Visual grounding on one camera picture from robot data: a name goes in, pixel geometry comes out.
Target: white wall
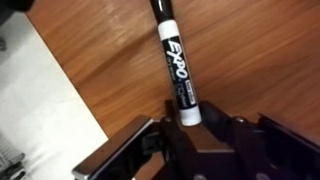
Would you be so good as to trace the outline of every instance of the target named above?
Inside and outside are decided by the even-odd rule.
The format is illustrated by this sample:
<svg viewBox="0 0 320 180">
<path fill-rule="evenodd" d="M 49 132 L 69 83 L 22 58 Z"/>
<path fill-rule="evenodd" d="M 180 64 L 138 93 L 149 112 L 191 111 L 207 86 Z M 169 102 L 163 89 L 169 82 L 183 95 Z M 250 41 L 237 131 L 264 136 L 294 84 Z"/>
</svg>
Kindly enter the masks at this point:
<svg viewBox="0 0 320 180">
<path fill-rule="evenodd" d="M 24 14 L 0 27 L 0 131 L 26 154 L 33 180 L 74 179 L 106 135 Z"/>
</svg>

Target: marker label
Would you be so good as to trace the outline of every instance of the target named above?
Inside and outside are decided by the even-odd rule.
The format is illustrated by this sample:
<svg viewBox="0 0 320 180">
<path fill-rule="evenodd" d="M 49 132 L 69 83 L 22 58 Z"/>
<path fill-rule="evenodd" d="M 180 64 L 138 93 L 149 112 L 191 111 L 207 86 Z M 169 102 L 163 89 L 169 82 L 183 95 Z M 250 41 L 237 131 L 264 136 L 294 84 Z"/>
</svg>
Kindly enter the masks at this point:
<svg viewBox="0 0 320 180">
<path fill-rule="evenodd" d="M 175 36 L 165 39 L 162 44 L 179 108 L 195 107 L 197 105 L 196 99 L 180 37 Z"/>
</svg>

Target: wooden surface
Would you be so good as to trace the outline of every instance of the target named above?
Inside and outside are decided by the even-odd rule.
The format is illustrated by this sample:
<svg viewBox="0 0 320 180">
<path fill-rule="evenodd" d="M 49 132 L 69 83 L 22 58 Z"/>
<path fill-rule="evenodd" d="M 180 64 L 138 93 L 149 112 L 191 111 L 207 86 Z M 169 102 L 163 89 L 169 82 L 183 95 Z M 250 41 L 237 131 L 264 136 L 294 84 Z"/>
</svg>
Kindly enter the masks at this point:
<svg viewBox="0 0 320 180">
<path fill-rule="evenodd" d="M 272 114 L 320 144 L 320 1 L 173 4 L 200 100 Z M 28 16 L 108 136 L 164 113 L 170 79 L 148 0 L 38 0 Z"/>
</svg>

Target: black marker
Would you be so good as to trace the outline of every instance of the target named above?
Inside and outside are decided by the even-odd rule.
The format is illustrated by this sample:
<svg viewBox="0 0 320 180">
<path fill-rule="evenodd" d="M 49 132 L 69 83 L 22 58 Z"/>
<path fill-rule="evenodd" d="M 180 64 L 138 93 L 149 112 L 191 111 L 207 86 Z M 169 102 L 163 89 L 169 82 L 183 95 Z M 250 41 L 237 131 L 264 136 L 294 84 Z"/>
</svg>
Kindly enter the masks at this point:
<svg viewBox="0 0 320 180">
<path fill-rule="evenodd" d="M 150 1 L 158 22 L 159 36 L 162 41 L 169 73 L 174 86 L 182 124 L 184 126 L 199 124 L 201 122 L 201 115 L 178 25 L 174 20 L 171 1 Z"/>
</svg>

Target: marker barrel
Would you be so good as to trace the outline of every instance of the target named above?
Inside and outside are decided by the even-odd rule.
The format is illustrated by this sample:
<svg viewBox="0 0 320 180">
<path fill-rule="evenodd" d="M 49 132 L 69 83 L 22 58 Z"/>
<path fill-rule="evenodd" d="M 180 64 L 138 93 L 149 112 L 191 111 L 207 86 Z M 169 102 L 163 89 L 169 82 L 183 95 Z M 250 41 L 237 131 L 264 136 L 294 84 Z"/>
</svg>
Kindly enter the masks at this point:
<svg viewBox="0 0 320 180">
<path fill-rule="evenodd" d="M 201 115 L 171 2 L 170 0 L 151 0 L 151 5 L 158 22 L 158 32 L 182 124 L 184 126 L 199 124 Z"/>
</svg>

